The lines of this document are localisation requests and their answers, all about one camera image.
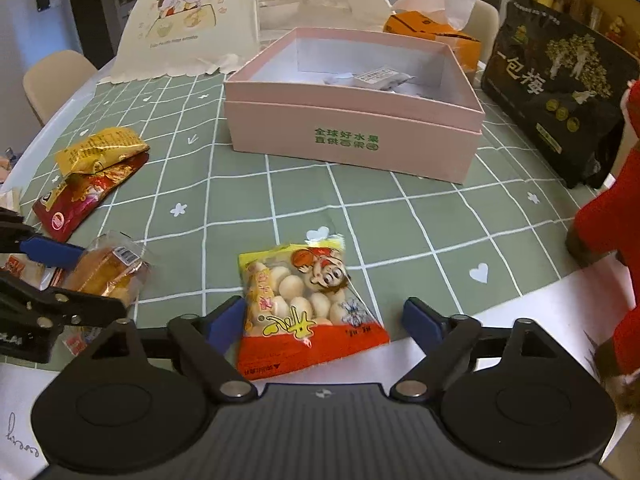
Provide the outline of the red foil snack bag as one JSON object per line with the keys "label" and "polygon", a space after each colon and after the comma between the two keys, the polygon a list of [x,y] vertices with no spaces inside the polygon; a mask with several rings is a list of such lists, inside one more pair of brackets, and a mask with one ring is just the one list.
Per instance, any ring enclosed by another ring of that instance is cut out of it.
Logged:
{"label": "red foil snack bag", "polygon": [[32,206],[44,232],[57,242],[66,243],[96,207],[149,158],[149,153],[144,152],[96,174],[71,174]]}

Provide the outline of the clear bread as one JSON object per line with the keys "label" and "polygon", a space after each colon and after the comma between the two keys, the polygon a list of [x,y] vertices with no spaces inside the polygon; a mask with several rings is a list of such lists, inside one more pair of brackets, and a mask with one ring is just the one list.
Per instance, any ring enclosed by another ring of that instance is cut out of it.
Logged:
{"label": "clear bread", "polygon": [[62,286],[73,292],[115,298],[129,309],[151,273],[143,245],[121,232],[97,237],[68,272]]}

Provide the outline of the round biscuit snack bag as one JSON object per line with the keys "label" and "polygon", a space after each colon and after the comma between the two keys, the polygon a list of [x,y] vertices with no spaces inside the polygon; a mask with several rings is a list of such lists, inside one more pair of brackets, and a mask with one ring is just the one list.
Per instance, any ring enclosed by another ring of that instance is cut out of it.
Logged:
{"label": "round biscuit snack bag", "polygon": [[326,226],[303,243],[239,255],[246,303],[236,366],[251,380],[290,374],[390,343]]}

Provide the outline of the yellow snack packet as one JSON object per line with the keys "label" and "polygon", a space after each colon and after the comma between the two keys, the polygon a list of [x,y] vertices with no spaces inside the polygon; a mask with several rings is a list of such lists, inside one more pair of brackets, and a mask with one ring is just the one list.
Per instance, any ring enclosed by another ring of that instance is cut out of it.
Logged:
{"label": "yellow snack packet", "polygon": [[71,174],[96,174],[149,149],[131,128],[110,127],[56,152],[54,160],[66,178]]}

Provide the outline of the silver grey snack packet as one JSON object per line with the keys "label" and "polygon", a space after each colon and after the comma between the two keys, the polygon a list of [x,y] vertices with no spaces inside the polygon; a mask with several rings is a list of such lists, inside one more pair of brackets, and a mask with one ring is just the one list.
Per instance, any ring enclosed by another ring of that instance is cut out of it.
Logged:
{"label": "silver grey snack packet", "polygon": [[341,73],[323,77],[325,84],[374,91],[394,91],[397,87],[413,81],[414,76],[394,70],[388,66],[361,73]]}

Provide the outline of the rice cracker packet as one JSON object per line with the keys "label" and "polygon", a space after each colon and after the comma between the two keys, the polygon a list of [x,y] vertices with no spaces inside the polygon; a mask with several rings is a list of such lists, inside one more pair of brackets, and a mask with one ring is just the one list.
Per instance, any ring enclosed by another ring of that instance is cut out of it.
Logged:
{"label": "rice cracker packet", "polygon": [[65,275],[64,269],[45,266],[29,260],[24,254],[1,254],[0,268],[40,290],[58,286]]}

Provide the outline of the green checked tablecloth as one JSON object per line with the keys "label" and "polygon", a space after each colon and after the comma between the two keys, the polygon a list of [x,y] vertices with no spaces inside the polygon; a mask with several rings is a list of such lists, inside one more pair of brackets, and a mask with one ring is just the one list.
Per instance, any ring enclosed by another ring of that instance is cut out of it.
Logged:
{"label": "green checked tablecloth", "polygon": [[499,107],[460,185],[394,172],[236,152],[218,76],[101,84],[90,79],[6,181],[29,212],[60,178],[54,153],[105,127],[133,128],[149,161],[78,228],[148,246],[141,327],[205,314],[241,289],[239,255],[340,234],[357,292],[390,336],[416,296],[495,325],[527,316],[578,360],[612,334],[632,295],[615,258],[580,268],[565,249],[589,188],[569,190]]}

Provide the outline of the red plush monkey toy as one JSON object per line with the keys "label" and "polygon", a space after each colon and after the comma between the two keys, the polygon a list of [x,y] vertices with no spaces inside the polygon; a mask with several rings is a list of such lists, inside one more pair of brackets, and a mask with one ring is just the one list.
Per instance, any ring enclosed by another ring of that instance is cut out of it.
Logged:
{"label": "red plush monkey toy", "polygon": [[[639,292],[639,145],[628,152],[613,185],[578,210],[565,245],[582,264],[617,252]],[[601,382],[618,385],[614,399],[623,413],[639,414],[639,308],[626,313],[593,356]]]}

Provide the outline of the pink cardboard box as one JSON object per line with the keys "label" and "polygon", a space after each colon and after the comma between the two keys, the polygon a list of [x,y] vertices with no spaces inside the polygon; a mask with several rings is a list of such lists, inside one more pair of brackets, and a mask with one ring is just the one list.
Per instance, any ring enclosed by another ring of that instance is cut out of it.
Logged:
{"label": "pink cardboard box", "polygon": [[[388,66],[414,76],[394,91],[323,77]],[[451,183],[480,146],[483,107],[446,44],[387,32],[299,27],[229,77],[235,151],[339,162]]]}

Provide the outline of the black plum snack bag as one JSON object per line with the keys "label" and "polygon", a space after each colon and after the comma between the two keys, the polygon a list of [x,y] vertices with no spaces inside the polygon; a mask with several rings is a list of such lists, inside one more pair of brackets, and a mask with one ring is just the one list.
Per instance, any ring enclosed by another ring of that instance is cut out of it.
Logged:
{"label": "black plum snack bag", "polygon": [[570,188],[600,188],[622,143],[620,100],[639,62],[569,15],[511,0],[483,91],[521,128]]}

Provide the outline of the cream mesh food cover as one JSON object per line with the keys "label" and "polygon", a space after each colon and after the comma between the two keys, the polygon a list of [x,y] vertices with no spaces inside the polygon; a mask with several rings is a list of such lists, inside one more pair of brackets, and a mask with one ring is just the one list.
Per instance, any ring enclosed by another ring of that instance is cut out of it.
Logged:
{"label": "cream mesh food cover", "polygon": [[137,0],[106,81],[229,73],[296,27],[378,32],[388,0]]}

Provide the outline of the orange tissue box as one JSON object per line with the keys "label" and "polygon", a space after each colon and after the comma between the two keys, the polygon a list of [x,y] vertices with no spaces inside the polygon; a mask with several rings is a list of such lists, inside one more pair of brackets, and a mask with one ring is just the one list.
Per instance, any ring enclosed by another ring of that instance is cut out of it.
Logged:
{"label": "orange tissue box", "polygon": [[480,60],[482,43],[462,32],[477,0],[397,0],[383,30],[446,44],[454,52],[465,75],[472,80]]}

